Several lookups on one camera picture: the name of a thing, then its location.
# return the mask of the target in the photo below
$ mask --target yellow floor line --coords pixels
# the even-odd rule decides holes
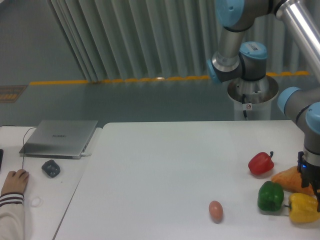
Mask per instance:
[[[284,71],[281,73],[275,72],[267,72],[266,75],[270,77],[284,77],[284,76],[306,76],[310,75],[308,71],[297,71],[295,73],[291,73],[289,71]],[[187,76],[187,77],[180,77],[180,76],[173,76],[169,78],[164,77],[155,77],[155,78],[128,78],[126,80],[122,79],[105,79],[99,82],[93,82],[93,84],[111,84],[111,83],[135,83],[135,82],[157,82],[157,81],[186,81],[186,80],[209,80],[209,76]],[[29,85],[61,85],[61,84],[88,84],[91,83],[87,80],[64,80],[64,81],[32,81]]]

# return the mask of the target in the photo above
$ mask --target hand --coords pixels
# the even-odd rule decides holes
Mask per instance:
[[[23,194],[25,192],[28,180],[29,172],[26,170],[20,169],[17,172],[10,171],[4,181],[1,195],[8,193]]]

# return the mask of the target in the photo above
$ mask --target green bell pepper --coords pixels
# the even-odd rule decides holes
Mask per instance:
[[[258,194],[258,207],[263,211],[275,212],[281,209],[285,193],[279,183],[266,181]]]

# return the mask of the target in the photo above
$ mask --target sleeve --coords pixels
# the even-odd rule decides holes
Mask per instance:
[[[23,240],[25,232],[24,195],[7,193],[0,196],[0,240]]]

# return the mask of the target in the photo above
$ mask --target silver laptop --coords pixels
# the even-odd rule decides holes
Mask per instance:
[[[98,121],[43,120],[20,153],[29,157],[80,159]]]

